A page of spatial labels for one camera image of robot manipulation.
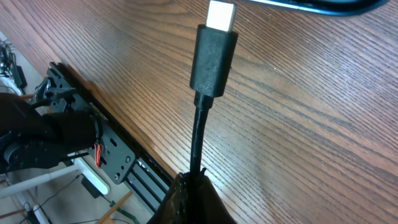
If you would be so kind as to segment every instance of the black plug housing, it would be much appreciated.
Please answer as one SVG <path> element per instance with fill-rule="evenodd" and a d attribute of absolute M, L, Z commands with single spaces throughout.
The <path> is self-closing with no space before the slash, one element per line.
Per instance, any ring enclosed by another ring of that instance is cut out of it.
<path fill-rule="evenodd" d="M 22 67 L 19 65 L 12 65 L 11 73 L 14 77 L 15 85 L 18 88 L 25 88 L 27 86 L 24 72 L 22 71 Z"/>
<path fill-rule="evenodd" d="M 210 97 L 224 94 L 237 40 L 236 32 L 198 26 L 190 80 L 192 89 Z"/>

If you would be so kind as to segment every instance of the cable strain relief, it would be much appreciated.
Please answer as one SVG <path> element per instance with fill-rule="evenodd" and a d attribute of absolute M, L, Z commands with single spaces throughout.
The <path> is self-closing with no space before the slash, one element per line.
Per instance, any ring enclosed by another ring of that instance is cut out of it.
<path fill-rule="evenodd" d="M 208 110 L 213 106 L 214 98 L 211 96 L 206 96 L 198 91 L 195 93 L 195 100 L 193 103 L 198 109 Z"/>

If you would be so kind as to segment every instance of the wooden table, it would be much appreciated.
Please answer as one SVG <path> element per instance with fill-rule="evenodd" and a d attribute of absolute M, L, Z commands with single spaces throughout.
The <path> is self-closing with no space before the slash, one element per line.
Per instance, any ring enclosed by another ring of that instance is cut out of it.
<path fill-rule="evenodd" d="M 45 74 L 70 64 L 149 153 L 187 171 L 206 1 L 0 0 L 0 30 Z M 398 223 L 398 2 L 319 17 L 239 2 L 202 165 L 239 223 Z"/>

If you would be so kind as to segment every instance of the black metal bracket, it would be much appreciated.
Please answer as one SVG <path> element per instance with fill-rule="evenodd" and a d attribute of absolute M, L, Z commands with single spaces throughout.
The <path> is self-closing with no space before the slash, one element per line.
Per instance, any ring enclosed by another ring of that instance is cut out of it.
<path fill-rule="evenodd" d="M 50 63 L 47 75 L 53 88 L 73 88 L 73 101 L 61 98 L 51 103 L 54 112 L 90 110 L 101 118 L 103 146 L 106 149 L 101 168 L 115 184 L 125 182 L 153 213 L 169 190 L 173 178 L 158 165 L 145 149 L 119 124 L 64 64 Z"/>

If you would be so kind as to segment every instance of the metal connector tip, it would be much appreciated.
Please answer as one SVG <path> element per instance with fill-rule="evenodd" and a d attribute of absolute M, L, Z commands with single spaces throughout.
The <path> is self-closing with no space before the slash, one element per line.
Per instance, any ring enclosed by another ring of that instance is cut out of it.
<path fill-rule="evenodd" d="M 235 18 L 235 4 L 211 0 L 207 12 L 206 26 L 225 32 L 232 31 Z"/>

